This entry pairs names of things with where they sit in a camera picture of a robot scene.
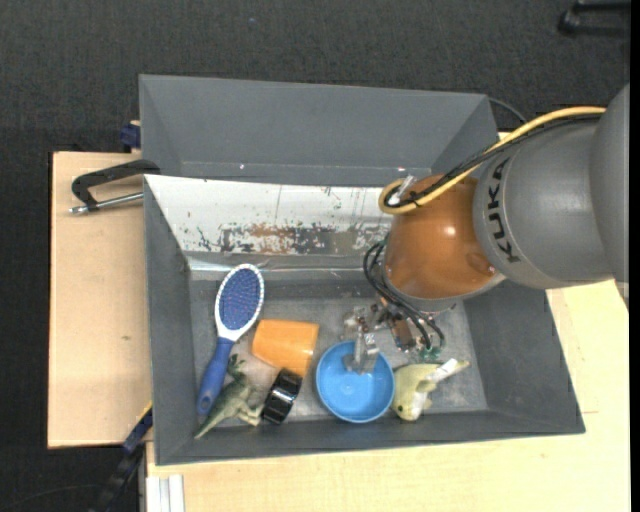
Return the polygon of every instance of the black carpet floor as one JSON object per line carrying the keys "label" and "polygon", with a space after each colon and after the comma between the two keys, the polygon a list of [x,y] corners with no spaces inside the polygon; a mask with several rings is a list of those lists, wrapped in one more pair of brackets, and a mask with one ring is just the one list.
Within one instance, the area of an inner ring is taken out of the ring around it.
{"label": "black carpet floor", "polygon": [[0,511],[86,510],[119,458],[46,450],[49,151],[120,151],[139,73],[481,92],[527,117],[605,105],[629,46],[560,35],[569,3],[0,0]]}

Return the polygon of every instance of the yellow cable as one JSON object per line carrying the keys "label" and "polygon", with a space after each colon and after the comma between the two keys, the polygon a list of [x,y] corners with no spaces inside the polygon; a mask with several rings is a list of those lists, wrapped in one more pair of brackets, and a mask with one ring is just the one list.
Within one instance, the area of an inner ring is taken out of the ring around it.
{"label": "yellow cable", "polygon": [[[518,129],[516,129],[513,132],[509,133],[506,137],[502,138],[501,140],[496,142],[493,146],[491,146],[487,150],[487,152],[491,151],[493,149],[499,148],[500,146],[503,146],[504,144],[506,144],[508,142],[511,142],[514,139],[522,137],[523,135],[525,135],[526,133],[530,132],[531,130],[533,130],[535,128],[538,128],[539,126],[541,126],[541,125],[543,125],[545,123],[548,123],[550,121],[555,121],[557,119],[562,119],[564,117],[575,117],[575,116],[582,116],[582,115],[602,114],[602,113],[605,112],[605,110],[606,109],[604,109],[602,107],[570,107],[570,108],[564,108],[564,109],[561,109],[561,110],[556,110],[554,112],[549,112],[548,114],[544,114],[544,115],[542,115],[540,117],[536,117],[532,121],[529,121],[527,124],[523,124]],[[378,198],[378,206],[380,207],[380,209],[384,213],[389,213],[391,215],[401,215],[403,213],[410,212],[410,211],[415,210],[416,208],[418,208],[418,206],[424,206],[429,201],[434,200],[436,197],[440,196],[441,194],[443,194],[444,192],[449,190],[451,187],[453,187],[456,183],[458,183],[461,180],[463,180],[464,178],[466,178],[469,174],[471,174],[477,168],[478,168],[478,165],[475,165],[475,166],[467,169],[466,171],[462,172],[461,174],[459,174],[458,176],[453,178],[451,181],[449,181],[449,182],[445,183],[444,185],[442,185],[441,187],[438,187],[437,189],[435,189],[430,194],[427,194],[426,196],[423,196],[423,197],[421,197],[419,199],[416,199],[415,203],[417,203],[417,204],[409,203],[409,204],[406,204],[406,205],[403,205],[403,206],[398,206],[398,207],[387,206],[386,204],[384,204],[385,198],[391,193],[391,191],[393,189],[399,187],[400,184],[404,181],[404,179],[396,180],[393,183],[390,183],[389,185],[387,185],[382,190],[382,193],[380,194],[380,197]]]}

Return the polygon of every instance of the cardboard sheet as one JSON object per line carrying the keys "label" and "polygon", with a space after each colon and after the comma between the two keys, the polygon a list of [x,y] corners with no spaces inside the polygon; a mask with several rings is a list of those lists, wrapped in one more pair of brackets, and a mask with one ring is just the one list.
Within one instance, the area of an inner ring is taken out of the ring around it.
{"label": "cardboard sheet", "polygon": [[[73,215],[76,176],[136,159],[131,154],[53,155],[50,447],[121,443],[151,398],[140,204]],[[107,199],[141,178],[97,187]]]}

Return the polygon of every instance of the blue hairbrush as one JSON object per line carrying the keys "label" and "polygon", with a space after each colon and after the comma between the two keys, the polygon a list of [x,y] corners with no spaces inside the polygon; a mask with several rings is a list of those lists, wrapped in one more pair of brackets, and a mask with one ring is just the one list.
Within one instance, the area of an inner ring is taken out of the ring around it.
{"label": "blue hairbrush", "polygon": [[254,324],[263,302],[264,279],[253,265],[237,266],[222,281],[215,305],[218,342],[200,384],[199,414],[209,414],[222,390],[233,344]]}

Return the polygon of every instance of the green toy dinosaur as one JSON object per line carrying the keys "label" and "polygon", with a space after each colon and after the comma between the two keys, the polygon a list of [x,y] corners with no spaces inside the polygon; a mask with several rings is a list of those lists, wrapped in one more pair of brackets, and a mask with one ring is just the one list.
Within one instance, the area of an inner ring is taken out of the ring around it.
{"label": "green toy dinosaur", "polygon": [[238,418],[254,427],[260,423],[260,413],[263,406],[251,408],[247,403],[254,388],[247,376],[239,370],[242,363],[244,361],[238,362],[238,354],[232,355],[229,359],[227,372],[233,377],[233,382],[222,390],[207,419],[195,433],[195,439],[200,439],[227,418]]}

